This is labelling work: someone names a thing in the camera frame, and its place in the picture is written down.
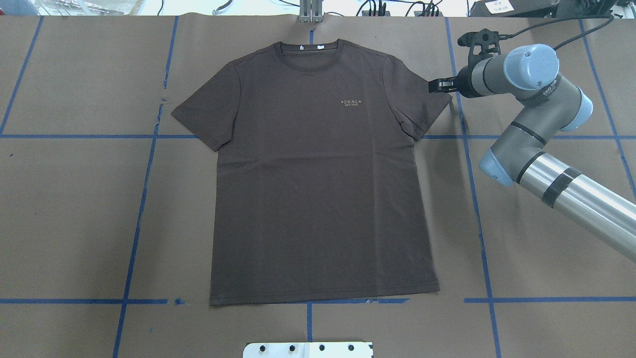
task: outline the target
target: blue tape line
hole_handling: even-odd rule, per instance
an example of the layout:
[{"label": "blue tape line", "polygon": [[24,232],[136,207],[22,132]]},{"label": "blue tape line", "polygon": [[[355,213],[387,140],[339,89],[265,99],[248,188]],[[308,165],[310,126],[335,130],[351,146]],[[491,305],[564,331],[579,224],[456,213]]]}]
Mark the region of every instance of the blue tape line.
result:
[{"label": "blue tape line", "polygon": [[29,51],[27,51],[27,56],[24,58],[24,62],[22,63],[22,69],[20,70],[20,74],[18,75],[18,80],[15,82],[15,86],[13,88],[13,92],[11,93],[11,98],[9,99],[9,104],[7,104],[6,111],[4,112],[4,118],[2,119],[2,124],[0,124],[0,134],[4,132],[4,127],[6,126],[7,120],[9,120],[9,114],[11,113],[11,107],[13,107],[13,102],[15,101],[15,96],[18,94],[18,89],[20,88],[20,84],[22,83],[22,77],[24,76],[24,71],[27,69],[27,65],[29,64],[29,59],[31,58],[31,53],[33,53],[33,47],[38,40],[38,34],[40,28],[42,28],[42,21],[44,21],[44,16],[40,16],[38,21],[38,26],[36,27],[36,32],[33,34],[33,39],[31,40],[31,45],[29,46]]},{"label": "blue tape line", "polygon": [[152,134],[3,134],[20,139],[151,139]]},{"label": "blue tape line", "polygon": [[121,343],[121,332],[123,331],[123,319],[126,316],[126,307],[128,307],[127,304],[121,305],[120,320],[117,323],[117,335],[115,336],[115,346],[113,348],[113,358],[117,358],[117,356],[119,355],[119,346]]},{"label": "blue tape line", "polygon": [[[582,20],[579,20],[579,27],[581,28],[581,33],[585,32],[585,28],[583,27]],[[603,91],[603,86],[601,86],[600,84],[600,79],[598,77],[596,66],[594,66],[594,60],[592,59],[592,54],[590,52],[590,46],[585,36],[583,36],[583,44],[585,45],[585,52],[588,54],[588,60],[590,62],[592,74],[594,75],[594,80],[597,83],[598,91],[600,92],[600,98],[601,98],[601,101],[603,101],[603,107],[605,108],[605,112],[607,114],[607,119],[609,119],[609,126],[612,128],[612,133],[614,135],[614,139],[616,140],[616,146],[618,147],[618,151],[621,154],[621,161],[623,162],[623,167],[625,168],[625,174],[627,174],[627,180],[629,181],[630,187],[632,188],[632,195],[634,196],[634,198],[636,198],[636,186],[634,186],[634,179],[632,177],[632,172],[630,171],[630,166],[629,164],[627,164],[627,160],[625,159],[625,152],[623,151],[623,146],[621,144],[621,141],[618,139],[618,132],[616,131],[616,126],[614,125],[614,119],[612,118],[612,113],[609,110],[609,106],[607,105],[605,92]]]},{"label": "blue tape line", "polygon": [[636,302],[635,296],[605,297],[495,297],[492,299],[470,297],[464,303],[549,303],[549,302]]},{"label": "blue tape line", "polygon": [[129,299],[128,304],[168,304],[167,299]]},{"label": "blue tape line", "polygon": [[163,113],[163,103],[159,104],[159,113],[157,114],[157,124],[155,125],[155,132],[153,133],[153,142],[150,146],[150,155],[148,157],[148,166],[146,167],[146,177],[144,178],[144,188],[141,192],[141,203],[139,204],[139,212],[137,214],[137,225],[135,227],[135,238],[132,241],[132,250],[130,252],[130,262],[128,264],[128,273],[126,275],[126,286],[123,291],[123,303],[121,305],[120,321],[117,327],[117,336],[115,338],[115,346],[113,349],[113,358],[117,358],[119,353],[119,345],[121,341],[121,332],[123,330],[123,322],[126,317],[126,305],[128,301],[128,295],[130,294],[130,283],[132,281],[132,272],[135,268],[135,258],[137,257],[137,246],[139,244],[139,234],[141,232],[141,218],[144,215],[146,208],[146,197],[148,195],[148,182],[150,179],[150,171],[153,166],[153,159],[155,158],[155,147],[157,143],[157,134],[159,133],[159,125],[161,124],[161,116]]},{"label": "blue tape line", "polygon": [[313,326],[312,310],[313,310],[312,304],[307,303],[307,341],[308,342],[314,341],[314,334],[312,332],[312,326]]},{"label": "blue tape line", "polygon": [[[122,299],[0,298],[0,304],[122,304]],[[167,299],[129,299],[128,304],[168,304]]]},{"label": "blue tape line", "polygon": [[[163,79],[163,88],[168,86],[168,75],[170,73],[170,63],[172,62],[172,52],[174,51],[174,42],[177,36],[177,25],[179,23],[179,17],[174,18],[174,25],[172,26],[172,36],[170,37],[170,50],[168,51],[168,59],[165,65],[165,78]],[[117,335],[115,336],[115,344],[113,347],[113,358],[117,358],[119,355],[119,346],[121,343],[121,333],[123,332],[123,323],[126,317],[126,307],[128,306],[128,295],[130,294],[130,283],[132,281],[132,272],[135,267],[135,258],[137,256],[137,246],[139,244],[139,233],[141,231],[141,218],[144,214],[146,207],[146,196],[148,195],[148,181],[150,178],[150,171],[153,165],[153,159],[155,158],[155,147],[157,144],[157,137],[159,136],[159,125],[161,124],[161,117],[163,113],[163,101],[159,104],[159,113],[157,113],[157,123],[155,130],[153,131],[153,142],[150,146],[150,155],[148,156],[148,166],[146,167],[146,177],[144,178],[144,188],[141,194],[141,202],[139,204],[139,213],[137,214],[137,225],[135,226],[135,237],[132,241],[132,249],[130,252],[130,262],[128,264],[128,273],[126,275],[126,285],[123,293],[123,303],[121,304],[120,320],[117,325]]]},{"label": "blue tape line", "polygon": [[0,304],[121,304],[122,299],[1,298]]},{"label": "blue tape line", "polygon": [[[457,68],[455,67],[455,54],[453,52],[453,42],[451,40],[452,36],[450,32],[450,23],[448,21],[448,17],[445,17],[444,21],[446,22],[446,39],[448,40],[448,51],[450,52],[450,64],[453,70],[453,76],[457,76]],[[459,110],[459,116],[460,116],[461,125],[462,125],[464,153],[466,155],[466,164],[468,166],[468,177],[471,184],[471,193],[473,195],[473,209],[477,216],[477,226],[479,229],[479,240],[481,244],[481,265],[483,267],[483,276],[486,282],[486,293],[488,295],[488,298],[492,299],[492,287],[490,285],[490,273],[488,271],[486,245],[484,244],[484,241],[483,241],[483,231],[481,228],[481,215],[479,212],[479,203],[477,202],[477,190],[475,189],[475,182],[473,177],[473,165],[471,163],[471,157],[470,157],[470,148],[468,147],[468,135],[466,131],[466,121],[464,118],[464,110],[462,109],[462,100],[459,96],[459,93],[455,93],[455,96],[457,98],[457,107]],[[488,307],[490,309],[490,324],[492,326],[492,336],[495,343],[495,353],[497,355],[497,358],[501,358],[501,346],[499,345],[499,330],[497,328],[497,319],[495,317],[495,305],[492,302],[490,302],[488,304]]]},{"label": "blue tape line", "polygon": [[165,64],[165,78],[163,79],[163,89],[168,88],[168,75],[170,74],[170,64],[172,63],[172,51],[174,50],[174,39],[177,36],[177,24],[179,17],[174,17],[174,25],[172,26],[172,38],[170,39],[170,49],[168,50],[168,61]]}]

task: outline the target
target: wire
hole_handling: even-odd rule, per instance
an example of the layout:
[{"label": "wire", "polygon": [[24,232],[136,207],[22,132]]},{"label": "wire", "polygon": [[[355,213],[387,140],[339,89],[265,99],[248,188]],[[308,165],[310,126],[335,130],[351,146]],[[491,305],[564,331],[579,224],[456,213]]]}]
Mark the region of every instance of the wire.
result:
[{"label": "wire", "polygon": [[556,51],[559,48],[562,48],[563,46],[567,45],[568,43],[570,43],[572,41],[576,41],[579,38],[582,38],[583,36],[587,36],[587,35],[593,33],[596,30],[602,29],[603,27],[609,25],[609,23],[612,22],[613,20],[614,20],[614,17],[612,15],[609,15],[609,20],[608,21],[605,21],[604,23],[602,23],[602,24],[600,24],[600,25],[598,25],[598,26],[596,26],[596,27],[594,27],[592,29],[589,29],[589,30],[585,31],[584,33],[582,33],[580,35],[577,35],[577,36],[575,36],[575,37],[573,37],[571,39],[568,39],[567,41],[561,42],[560,44],[558,44],[557,46],[554,47],[554,50]]},{"label": "wire", "polygon": [[411,12],[411,9],[412,9],[412,8],[413,8],[416,4],[422,4],[422,13],[424,13],[424,11],[425,11],[425,7],[426,7],[426,4],[424,4],[424,2],[422,2],[422,1],[414,1],[414,2],[412,2],[412,3],[411,3],[411,6],[409,6],[409,7],[408,7],[408,10],[406,11],[406,15],[404,15],[404,17],[407,17],[407,16],[408,16],[408,13],[409,13],[409,12]]},{"label": "wire", "polygon": [[392,3],[405,3],[405,4],[417,3],[417,1],[406,1],[406,0],[384,0],[384,1],[390,1]]},{"label": "wire", "polygon": [[216,15],[216,13],[218,13],[219,11],[227,8],[230,4],[232,4],[232,1],[234,1],[234,0],[229,0],[227,3],[219,6],[218,8],[216,8],[216,10],[213,11],[213,13]]},{"label": "wire", "polygon": [[371,15],[371,2],[373,1],[373,3],[375,3],[375,0],[366,0],[365,2],[362,3],[362,5],[360,5],[360,8],[358,9],[356,16],[360,15],[360,11],[362,11],[362,8],[364,8],[364,5],[366,5],[366,3],[369,3],[369,15]]},{"label": "wire", "polygon": [[295,6],[295,7],[297,7],[297,8],[299,8],[299,7],[300,7],[300,5],[296,5],[296,4],[288,3],[287,1],[283,1],[283,0],[279,0],[279,1],[280,1],[280,2],[282,2],[282,3],[286,3],[287,5]]},{"label": "wire", "polygon": [[607,16],[561,17],[561,18],[557,18],[557,19],[555,19],[555,20],[550,20],[550,21],[546,21],[546,22],[541,22],[540,24],[534,24],[534,25],[532,25],[532,26],[528,26],[528,27],[526,27],[525,29],[523,29],[523,30],[521,30],[521,31],[517,31],[517,32],[515,32],[515,33],[514,33],[514,34],[512,34],[512,35],[504,35],[504,36],[506,36],[506,37],[505,37],[506,39],[514,38],[514,37],[516,37],[516,36],[518,36],[518,35],[523,34],[524,32],[526,32],[526,31],[528,31],[528,30],[535,29],[536,27],[545,26],[545,25],[550,25],[550,24],[554,24],[554,23],[557,23],[557,22],[561,22],[561,21],[583,20],[583,19],[586,19],[586,18],[607,18]]}]

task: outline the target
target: silver arm tube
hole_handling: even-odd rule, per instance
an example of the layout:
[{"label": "silver arm tube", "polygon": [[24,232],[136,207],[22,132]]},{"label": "silver arm tube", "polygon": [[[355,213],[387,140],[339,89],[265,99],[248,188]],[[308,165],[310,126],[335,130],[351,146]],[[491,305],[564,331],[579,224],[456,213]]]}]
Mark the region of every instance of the silver arm tube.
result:
[{"label": "silver arm tube", "polygon": [[547,153],[519,184],[636,262],[636,205]]},{"label": "silver arm tube", "polygon": [[558,73],[546,45],[517,48],[481,61],[469,77],[482,96],[512,93],[524,105],[480,162],[503,185],[519,183],[636,262],[636,205],[543,151],[557,131],[591,115],[591,101]]}]

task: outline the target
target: blue joint cap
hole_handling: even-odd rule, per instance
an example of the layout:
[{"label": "blue joint cap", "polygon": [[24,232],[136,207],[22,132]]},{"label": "blue joint cap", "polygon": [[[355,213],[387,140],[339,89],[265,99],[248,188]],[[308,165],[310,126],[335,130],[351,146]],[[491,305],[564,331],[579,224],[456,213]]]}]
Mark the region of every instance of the blue joint cap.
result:
[{"label": "blue joint cap", "polygon": [[509,187],[510,185],[514,184],[513,180],[510,179],[510,176],[508,175],[504,167],[502,167],[499,160],[497,160],[497,157],[492,152],[492,149],[488,149],[486,155],[481,158],[481,162],[479,162],[479,168],[482,172],[488,174],[491,178],[497,180],[499,184],[505,187]]},{"label": "blue joint cap", "polygon": [[504,60],[506,79],[522,90],[539,90],[549,85],[557,74],[557,53],[542,43],[517,47]]},{"label": "blue joint cap", "polygon": [[581,106],[579,107],[579,111],[570,124],[561,128],[562,132],[570,132],[577,129],[580,125],[587,122],[592,115],[592,110],[594,109],[592,101],[590,101],[588,96],[586,96],[580,88],[579,91],[581,92]]}]

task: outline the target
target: t-shirt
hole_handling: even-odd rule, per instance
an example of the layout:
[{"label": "t-shirt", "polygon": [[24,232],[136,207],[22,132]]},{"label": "t-shirt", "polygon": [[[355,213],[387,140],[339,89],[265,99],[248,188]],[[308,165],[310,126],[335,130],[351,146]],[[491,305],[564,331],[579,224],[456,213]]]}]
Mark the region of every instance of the t-shirt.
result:
[{"label": "t-shirt", "polygon": [[210,305],[438,291],[413,146],[450,100],[342,39],[219,70],[172,112],[219,152]]}]

